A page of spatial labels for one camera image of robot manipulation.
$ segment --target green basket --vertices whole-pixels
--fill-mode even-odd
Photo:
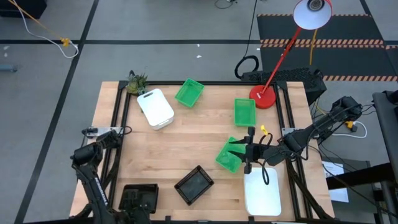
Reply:
[[[218,154],[216,158],[216,162],[223,166],[225,169],[228,169],[232,173],[236,173],[238,171],[239,166],[242,164],[242,160],[233,155],[228,151],[235,152],[245,152],[244,144],[230,144],[229,142],[236,141],[234,137],[229,137],[228,141],[225,143],[223,149]]]
[[[235,99],[234,104],[235,125],[255,126],[256,125],[256,102],[250,99]]]
[[[183,105],[192,108],[204,88],[204,85],[189,78],[181,86],[181,89],[178,91],[174,98]]]

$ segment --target desk lamp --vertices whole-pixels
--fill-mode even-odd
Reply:
[[[267,109],[275,103],[275,92],[272,88],[269,88],[269,84],[286,55],[292,50],[300,31],[302,29],[314,30],[323,27],[330,20],[331,14],[332,6],[330,0],[301,0],[297,3],[293,11],[293,19],[298,26],[294,36],[289,40],[267,83],[265,85],[257,85],[250,91],[249,98],[256,101],[257,108]]]

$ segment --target black tray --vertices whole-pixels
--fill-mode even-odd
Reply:
[[[180,182],[174,185],[174,188],[181,195],[184,201],[191,205],[198,197],[204,194],[214,181],[207,175],[201,166],[194,168]]]
[[[147,205],[146,210],[153,214],[156,212],[158,193],[159,187],[157,184],[127,184],[123,188],[119,209],[125,210],[127,203]]]

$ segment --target white container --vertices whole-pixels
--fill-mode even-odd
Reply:
[[[162,90],[154,89],[138,96],[137,102],[152,129],[159,130],[173,122],[174,110],[167,102]]]
[[[280,205],[278,175],[275,169],[266,168],[269,185],[262,179],[262,169],[253,167],[250,174],[244,175],[244,201],[250,215],[279,216]]]

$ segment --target floor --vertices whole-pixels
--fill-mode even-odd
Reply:
[[[256,12],[291,13],[295,2],[259,1]],[[72,40],[83,36],[87,40],[158,41],[144,44],[87,41],[76,63],[76,59],[63,58],[50,44],[8,44],[12,40],[34,38],[26,33],[20,19],[0,17],[0,28],[6,30],[0,32],[0,43],[4,43],[0,44],[0,62],[19,67],[17,73],[0,74],[3,223],[14,223],[42,148],[48,149],[48,153],[24,221],[68,217],[76,181],[69,156],[80,146],[80,131],[91,124],[101,82],[123,80],[131,69],[147,74],[150,80],[188,77],[236,80],[233,70],[246,49],[244,43],[254,0],[238,0],[228,9],[217,9],[213,0],[96,0],[95,3],[98,7],[91,24],[86,24],[86,20],[97,5],[79,0],[48,0],[40,21]],[[224,6],[226,2],[220,0],[218,4]],[[394,22],[398,20],[395,13],[398,2],[368,0],[367,4],[384,40],[398,40],[398,24]],[[333,5],[336,14],[364,13],[360,0],[334,0]],[[35,34],[50,36],[32,21],[28,26]],[[87,34],[83,32],[85,26],[89,28]],[[256,20],[253,26],[252,39],[258,40]],[[259,56],[258,47],[251,44],[248,54]],[[73,49],[69,48],[67,54],[72,55]],[[245,63],[241,71],[251,68],[250,63]],[[351,95],[365,105],[371,102],[373,92],[398,88],[396,82],[326,82],[326,86],[328,91],[319,104],[326,110],[344,95]],[[66,91],[63,104],[58,99]],[[372,165],[387,162],[376,114],[359,120],[368,128],[366,139],[331,137],[325,146],[343,158],[370,161]],[[335,209],[343,219],[371,215],[368,222],[373,220],[372,214]]]

